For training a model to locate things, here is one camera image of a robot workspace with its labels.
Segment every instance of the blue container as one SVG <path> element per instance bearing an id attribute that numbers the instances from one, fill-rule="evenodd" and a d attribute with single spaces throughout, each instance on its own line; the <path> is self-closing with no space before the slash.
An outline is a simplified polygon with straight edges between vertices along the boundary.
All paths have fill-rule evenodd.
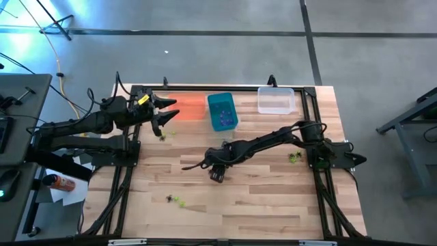
<path id="1" fill-rule="evenodd" d="M 232 94 L 220 93 L 208 96 L 211 123 L 214 131 L 226 131 L 234 129 L 238 124 Z"/>

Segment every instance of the wooden table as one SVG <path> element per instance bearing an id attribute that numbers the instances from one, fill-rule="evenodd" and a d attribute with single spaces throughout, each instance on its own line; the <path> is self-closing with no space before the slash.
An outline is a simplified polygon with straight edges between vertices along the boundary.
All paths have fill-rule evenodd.
<path id="1" fill-rule="evenodd" d="M 125 86 L 129 91 L 131 85 Z M 322 121 L 328 125 L 325 137 L 343 141 L 333 87 L 320 86 L 316 91 Z M 177 92 L 156 91 L 161 97 L 169 93 Z M 140 159 L 132 176 L 123 237 L 323 238 L 314 178 L 307 167 L 305 151 L 301 150 L 303 157 L 296 163 L 288 161 L 288 154 L 298 150 L 296 146 L 281 145 L 257 153 L 243 164 L 229 168 L 222 184 L 210 180 L 204 169 L 181 170 L 198 163 L 207 148 L 218 147 L 223 140 L 250 140 L 303 119 L 299 95 L 296 95 L 297 112 L 262 115 L 257 112 L 256 92 L 232 94 L 239 119 L 234 131 L 214 132 L 208 106 L 203 120 L 170 121 L 163 128 L 167 133 L 164 142 L 154 136 L 149 123 L 143 124 Z M 103 137 L 120 133 L 114 131 Z M 113 172 L 113 167 L 103 167 L 92 178 L 84 205 L 83 230 L 88 229 L 107 205 Z M 333 169 L 333 180 L 339 207 L 356 229 L 366 234 L 353 179 L 344 170 Z M 178 203 L 168 203 L 166 197 L 171 194 L 180 197 L 186 206 L 180 208 Z M 115 227 L 117 210 L 118 207 L 111 228 Z M 327 214 L 334 232 L 330 209 Z"/>

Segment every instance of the yellow tape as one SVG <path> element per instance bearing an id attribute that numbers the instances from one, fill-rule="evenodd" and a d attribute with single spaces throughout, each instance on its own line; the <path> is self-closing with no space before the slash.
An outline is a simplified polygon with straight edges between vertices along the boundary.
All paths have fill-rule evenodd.
<path id="1" fill-rule="evenodd" d="M 145 95 L 142 99 L 138 100 L 138 104 L 142 105 L 143 103 L 147 102 L 147 100 L 149 100 L 149 96 Z"/>

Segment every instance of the white paper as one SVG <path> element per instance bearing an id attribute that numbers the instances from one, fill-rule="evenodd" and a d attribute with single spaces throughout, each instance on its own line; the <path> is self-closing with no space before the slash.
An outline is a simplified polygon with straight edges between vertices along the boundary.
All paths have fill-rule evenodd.
<path id="1" fill-rule="evenodd" d="M 79 158 L 75 157 L 74 162 L 80 163 Z M 83 167 L 92 169 L 91 163 L 87 163 L 82 165 Z M 60 191 L 57 189 L 50 189 L 53 202 L 57 202 L 62 199 L 62 204 L 64 206 L 74 204 L 77 202 L 82 202 L 87 197 L 88 192 L 88 182 L 79 180 L 77 178 L 69 177 L 67 175 L 63 175 L 59 172 L 53 171 L 51 169 L 46 169 L 47 175 L 56 174 L 62 177 L 69 178 L 74 181 L 76 184 L 75 188 L 72 191 Z"/>

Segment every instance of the gray floor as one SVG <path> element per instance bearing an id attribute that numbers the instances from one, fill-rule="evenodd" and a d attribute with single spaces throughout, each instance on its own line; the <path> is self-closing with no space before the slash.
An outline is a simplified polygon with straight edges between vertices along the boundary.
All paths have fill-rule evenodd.
<path id="1" fill-rule="evenodd" d="M 43 1 L 57 17 L 74 14 L 73 27 L 90 29 L 303 31 L 298 0 Z M 31 11 L 50 20 L 39 6 Z M 432 0 L 307 0 L 313 31 L 433 32 Z M 0 25 L 34 26 L 20 7 L 6 6 L 18 19 L 0 14 Z M 0 34 L 0 51 L 40 73 L 55 74 L 56 63 L 44 36 Z M 66 91 L 86 107 L 85 91 L 108 96 L 118 70 L 133 83 L 265 83 L 314 85 L 305 38 L 198 36 L 51 36 L 65 72 Z M 394 132 L 375 128 L 411 107 L 436 86 L 437 39 L 315 38 L 322 82 L 333 85 L 347 138 L 368 162 L 356 169 L 368 234 L 377 239 L 436 244 L 437 199 L 402 200 L 413 189 L 405 155 Z M 4 72 L 24 72 L 4 62 Z M 69 106 L 50 92 L 42 119 L 73 118 Z M 79 206 L 40 208 L 36 238 L 75 233 Z"/>

